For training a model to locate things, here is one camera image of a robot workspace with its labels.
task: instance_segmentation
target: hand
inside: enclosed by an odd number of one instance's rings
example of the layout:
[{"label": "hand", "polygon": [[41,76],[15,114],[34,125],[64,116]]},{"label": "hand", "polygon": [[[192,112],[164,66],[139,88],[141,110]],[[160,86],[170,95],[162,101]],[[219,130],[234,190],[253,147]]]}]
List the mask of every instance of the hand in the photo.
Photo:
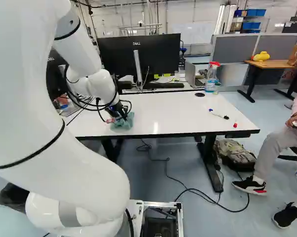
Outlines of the hand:
[{"label": "hand", "polygon": [[288,121],[286,121],[286,126],[287,127],[292,127],[292,122],[297,121],[297,114],[294,114],[291,118],[289,118]]}]

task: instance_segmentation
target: red cap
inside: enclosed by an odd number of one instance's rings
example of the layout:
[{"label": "red cap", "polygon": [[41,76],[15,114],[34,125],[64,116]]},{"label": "red cap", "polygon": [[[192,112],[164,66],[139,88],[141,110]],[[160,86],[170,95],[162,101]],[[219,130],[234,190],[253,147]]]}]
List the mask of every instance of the red cap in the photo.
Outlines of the red cap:
[{"label": "red cap", "polygon": [[219,62],[213,62],[213,61],[212,61],[212,62],[210,62],[210,64],[211,64],[211,65],[216,65],[216,66],[218,66],[218,67],[221,66]]}]

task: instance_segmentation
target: whiteboard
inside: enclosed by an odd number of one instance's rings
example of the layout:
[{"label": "whiteboard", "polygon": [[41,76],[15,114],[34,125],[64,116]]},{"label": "whiteboard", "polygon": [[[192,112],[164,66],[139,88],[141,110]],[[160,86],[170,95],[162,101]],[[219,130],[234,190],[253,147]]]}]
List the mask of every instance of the whiteboard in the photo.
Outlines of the whiteboard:
[{"label": "whiteboard", "polygon": [[181,33],[184,44],[211,43],[215,22],[172,24],[171,29],[173,33]]}]

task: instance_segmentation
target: person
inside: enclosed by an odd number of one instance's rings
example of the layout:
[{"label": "person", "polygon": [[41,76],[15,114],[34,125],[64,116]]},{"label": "person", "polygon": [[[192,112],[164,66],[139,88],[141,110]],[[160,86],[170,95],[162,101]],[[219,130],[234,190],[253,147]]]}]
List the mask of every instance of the person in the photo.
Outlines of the person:
[{"label": "person", "polygon": [[[281,130],[270,133],[264,140],[255,164],[253,176],[244,181],[234,181],[232,185],[246,193],[267,195],[266,180],[271,168],[284,148],[297,147],[297,129],[292,128],[297,121],[297,97],[292,106],[292,116]],[[290,202],[286,208],[276,213],[272,220],[279,228],[285,229],[297,219],[297,201]]]}]

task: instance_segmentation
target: cubicle partition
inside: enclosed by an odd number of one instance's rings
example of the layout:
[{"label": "cubicle partition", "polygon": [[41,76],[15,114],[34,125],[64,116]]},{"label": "cubicle partition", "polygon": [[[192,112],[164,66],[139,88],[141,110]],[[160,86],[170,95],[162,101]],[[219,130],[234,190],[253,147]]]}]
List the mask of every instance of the cubicle partition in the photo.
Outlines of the cubicle partition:
[{"label": "cubicle partition", "polygon": [[[245,60],[267,51],[270,59],[288,59],[297,44],[297,34],[232,34],[216,35],[212,39],[213,51],[210,61],[221,63],[218,77],[223,86],[241,86],[247,83],[248,65]],[[275,85],[281,73],[264,77],[257,84]]]}]

